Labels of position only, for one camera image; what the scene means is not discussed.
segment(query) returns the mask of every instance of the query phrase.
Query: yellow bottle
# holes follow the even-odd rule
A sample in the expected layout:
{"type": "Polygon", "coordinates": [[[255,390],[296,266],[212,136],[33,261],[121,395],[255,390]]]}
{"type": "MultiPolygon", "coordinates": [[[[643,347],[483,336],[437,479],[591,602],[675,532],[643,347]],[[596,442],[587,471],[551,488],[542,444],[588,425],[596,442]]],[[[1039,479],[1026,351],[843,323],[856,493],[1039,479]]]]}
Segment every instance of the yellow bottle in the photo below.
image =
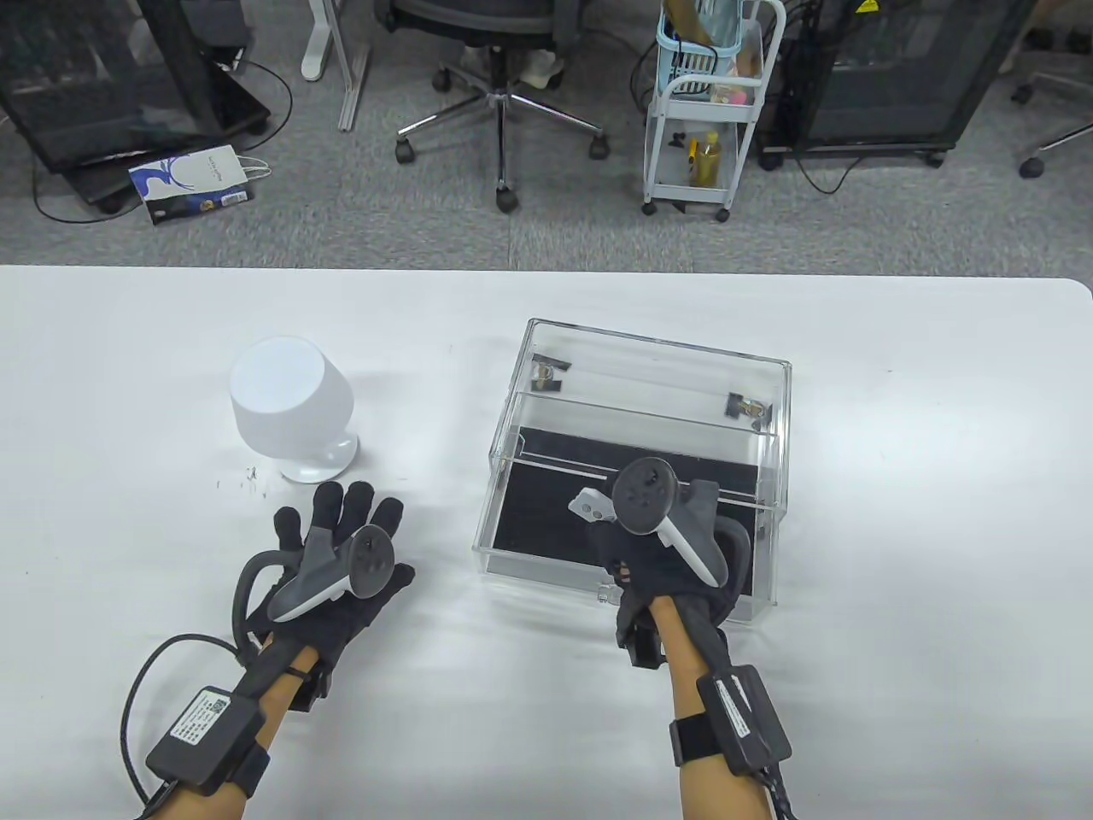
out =
{"type": "Polygon", "coordinates": [[[717,131],[710,131],[706,134],[706,144],[694,156],[691,185],[696,188],[716,188],[720,168],[721,143],[717,139],[717,131]]]}

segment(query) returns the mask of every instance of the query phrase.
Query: black cabinet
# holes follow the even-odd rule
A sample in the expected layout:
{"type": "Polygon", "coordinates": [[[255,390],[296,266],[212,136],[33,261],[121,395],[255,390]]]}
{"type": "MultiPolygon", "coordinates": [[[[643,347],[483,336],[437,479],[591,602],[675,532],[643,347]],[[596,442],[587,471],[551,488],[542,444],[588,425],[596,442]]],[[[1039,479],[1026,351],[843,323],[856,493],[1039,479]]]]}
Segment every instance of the black cabinet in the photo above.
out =
{"type": "Polygon", "coordinates": [[[270,115],[202,54],[178,0],[0,0],[0,107],[54,173],[207,147],[270,115]]]}
{"type": "Polygon", "coordinates": [[[767,151],[948,151],[1035,0],[819,0],[784,45],[767,151]]]}

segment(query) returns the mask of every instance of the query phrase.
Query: black glove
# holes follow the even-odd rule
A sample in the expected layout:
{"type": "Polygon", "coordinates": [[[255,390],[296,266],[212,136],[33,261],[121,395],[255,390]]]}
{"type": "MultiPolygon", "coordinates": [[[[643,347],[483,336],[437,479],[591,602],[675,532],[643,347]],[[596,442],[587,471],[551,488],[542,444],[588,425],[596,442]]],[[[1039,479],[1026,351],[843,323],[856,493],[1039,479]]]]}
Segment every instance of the black glove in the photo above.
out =
{"type": "MultiPolygon", "coordinates": [[[[341,484],[337,481],[319,484],[315,490],[312,527],[331,530],[332,543],[341,547],[356,530],[369,523],[368,512],[374,496],[372,484],[354,481],[345,492],[343,503],[341,484]]],[[[393,537],[401,520],[402,502],[398,499],[384,499],[376,506],[371,524],[393,537]]],[[[273,528],[282,550],[303,551],[299,513],[293,507],[281,507],[277,512],[273,528]]],[[[291,637],[315,648],[319,653],[319,665],[314,673],[329,676],[349,642],[376,619],[379,610],[397,591],[413,581],[414,570],[408,564],[396,564],[387,586],[372,598],[357,598],[345,593],[338,600],[325,601],[298,618],[274,623],[267,613],[270,599],[294,575],[295,571],[285,570],[277,586],[247,619],[247,631],[262,642],[272,632],[274,643],[279,637],[291,637]]]]}
{"type": "MultiPolygon", "coordinates": [[[[713,644],[705,641],[713,628],[718,626],[737,604],[743,588],[744,578],[751,565],[751,539],[747,528],[739,522],[712,516],[708,526],[714,540],[725,553],[729,565],[729,579],[724,587],[705,584],[687,566],[686,561],[671,547],[665,547],[657,535],[635,536],[616,523],[595,523],[588,526],[588,540],[600,564],[615,583],[622,587],[619,604],[615,639],[620,647],[627,647],[635,666],[659,666],[659,649],[656,649],[656,624],[649,613],[654,598],[671,597],[687,626],[687,633],[703,653],[714,652],[713,644]],[[709,625],[707,635],[692,632],[696,622],[709,625]]],[[[724,633],[718,635],[724,646],[724,633]]]]}

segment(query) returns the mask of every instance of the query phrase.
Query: clear acrylic box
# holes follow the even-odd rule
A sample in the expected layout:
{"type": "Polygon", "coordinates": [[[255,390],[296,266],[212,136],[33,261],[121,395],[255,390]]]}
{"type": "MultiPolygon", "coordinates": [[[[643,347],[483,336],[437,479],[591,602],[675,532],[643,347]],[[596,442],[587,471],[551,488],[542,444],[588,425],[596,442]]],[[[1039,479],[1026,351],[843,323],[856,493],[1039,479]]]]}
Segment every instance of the clear acrylic box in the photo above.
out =
{"type": "Polygon", "coordinates": [[[717,481],[718,513],[752,534],[750,577],[730,620],[754,620],[775,604],[790,373],[776,359],[531,319],[490,449],[474,541],[481,569],[616,604],[621,590],[567,505],[656,455],[684,483],[717,481]]]}

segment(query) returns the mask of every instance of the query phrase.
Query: label sticker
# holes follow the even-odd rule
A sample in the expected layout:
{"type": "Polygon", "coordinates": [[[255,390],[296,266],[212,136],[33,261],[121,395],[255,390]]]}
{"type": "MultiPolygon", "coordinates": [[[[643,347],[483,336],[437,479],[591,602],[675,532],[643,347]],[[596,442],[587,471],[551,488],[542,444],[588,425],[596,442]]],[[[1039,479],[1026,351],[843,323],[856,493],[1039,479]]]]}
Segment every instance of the label sticker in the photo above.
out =
{"type": "Polygon", "coordinates": [[[226,694],[202,689],[171,728],[171,737],[197,746],[231,702],[226,694]]]}
{"type": "Polygon", "coordinates": [[[729,719],[732,722],[732,728],[737,733],[737,737],[745,738],[751,735],[751,729],[748,728],[748,724],[744,722],[744,716],[740,714],[740,710],[737,708],[737,704],[732,700],[732,695],[729,694],[729,690],[725,688],[725,682],[717,681],[717,693],[721,696],[721,705],[725,706],[725,711],[729,715],[729,719]]]}

